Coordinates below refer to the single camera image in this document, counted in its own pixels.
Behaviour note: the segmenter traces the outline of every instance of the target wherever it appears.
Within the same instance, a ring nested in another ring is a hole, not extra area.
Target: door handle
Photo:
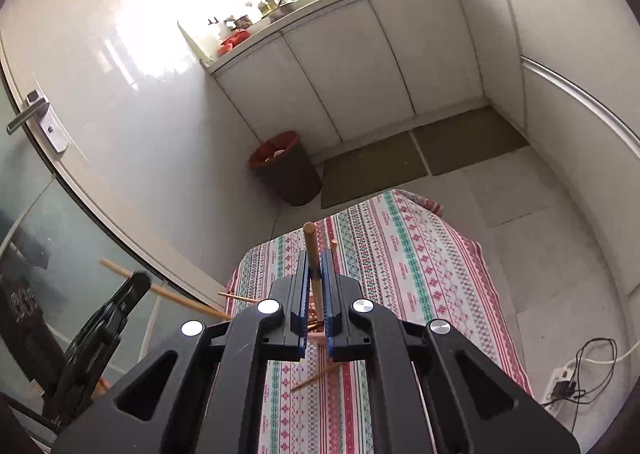
[[[49,140],[54,150],[61,154],[69,145],[69,138],[62,123],[53,112],[49,98],[37,90],[32,90],[24,100],[27,108],[12,119],[6,126],[7,134],[11,135],[22,127],[28,120],[38,117],[38,125]]]
[[[7,124],[7,134],[12,135],[22,125],[27,123],[28,119],[36,116],[36,114],[38,114],[39,116],[45,114],[50,105],[49,98],[44,95],[39,95],[37,90],[32,90],[29,94],[27,94],[26,104],[28,107]]]

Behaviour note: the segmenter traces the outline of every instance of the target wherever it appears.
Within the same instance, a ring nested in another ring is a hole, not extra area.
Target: power strip
[[[565,367],[565,368],[557,368],[554,369],[551,373],[551,378],[546,384],[545,392],[540,399],[540,405],[547,404],[555,399],[553,397],[553,391],[556,387],[556,384],[559,382],[570,382],[572,376],[574,376],[575,367]],[[558,402],[553,402],[551,405],[545,405],[546,411],[553,417],[556,417],[562,408],[562,404],[564,404],[565,400],[559,400]]]

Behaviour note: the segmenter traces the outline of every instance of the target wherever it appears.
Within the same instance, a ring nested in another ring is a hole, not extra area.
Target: trash can
[[[249,167],[292,207],[307,204],[322,188],[322,181],[311,163],[300,134],[287,130],[265,141],[249,158]]]

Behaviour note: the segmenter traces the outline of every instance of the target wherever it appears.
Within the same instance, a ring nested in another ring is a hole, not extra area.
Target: black cable
[[[15,398],[12,398],[8,394],[0,391],[0,398],[4,398],[9,407],[17,410],[21,414],[25,415],[27,418],[31,418],[33,421],[40,423],[42,426],[48,428],[55,434],[60,434],[62,432],[62,427],[58,424],[53,423],[51,420],[47,420],[44,416],[39,415],[36,411],[30,409],[26,405],[18,402]]]
[[[567,401],[567,402],[571,402],[572,404],[587,405],[585,402],[580,402],[579,400],[574,400],[573,398],[570,398],[569,396],[561,396],[560,398],[555,398],[554,400],[549,400],[548,402],[545,402],[544,404],[540,404],[540,405],[542,405],[542,407],[548,407],[549,405],[553,405],[556,402],[562,402],[563,400]]]
[[[580,387],[580,366],[582,364],[582,357],[584,356],[584,352],[587,349],[588,345],[593,344],[594,342],[608,342],[610,347],[611,347],[611,357],[612,357],[612,362],[611,362],[611,367],[609,368],[609,372],[607,373],[607,376],[604,377],[604,379],[597,384],[596,387],[593,387],[593,389],[590,390],[584,390],[582,389],[582,387]],[[609,386],[611,380],[613,379],[613,373],[614,373],[614,369],[616,366],[616,360],[618,359],[618,344],[614,339],[609,339],[609,338],[594,338],[591,340],[588,340],[587,342],[585,342],[585,344],[576,352],[575,354],[575,371],[574,374],[571,377],[571,382],[573,382],[575,380],[576,382],[576,387],[577,389],[574,392],[575,397],[574,398],[558,398],[558,400],[568,400],[569,402],[572,402],[575,405],[575,414],[574,414],[574,421],[572,423],[571,426],[571,433],[574,432],[575,429],[575,424],[578,420],[578,408],[580,407],[580,405],[589,405],[592,404],[593,402],[595,402],[598,397],[604,392],[605,389],[607,389],[607,387]],[[593,392],[595,392],[596,390],[599,390],[599,392],[593,396],[589,401],[584,402],[582,401],[582,399],[588,395],[588,394],[593,394]]]

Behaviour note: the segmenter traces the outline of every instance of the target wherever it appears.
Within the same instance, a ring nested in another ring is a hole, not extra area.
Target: white cable
[[[640,341],[636,342],[636,345],[634,345],[631,349],[629,349],[624,355],[622,355],[621,357],[618,357],[616,360],[592,360],[591,358],[581,358],[580,361],[581,362],[589,362],[590,364],[598,364],[600,366],[610,366],[611,364],[616,364],[618,362],[620,362],[621,360],[624,360],[626,357],[628,357],[631,353],[633,353],[636,348],[640,346]],[[571,360],[569,360],[566,365],[564,366],[565,368],[569,367],[571,364],[575,363],[575,358],[572,358]]]
[[[166,283],[162,281],[162,284],[160,286],[165,287]],[[149,351],[149,342],[151,341],[151,333],[153,333],[154,326],[156,325],[156,321],[158,320],[158,313],[160,312],[161,299],[162,297],[156,295],[156,300],[154,302],[153,308],[151,308],[151,314],[149,315],[149,320],[146,322],[145,336],[142,337],[142,344],[140,345],[140,355],[138,356],[138,361],[146,357],[146,354]]]

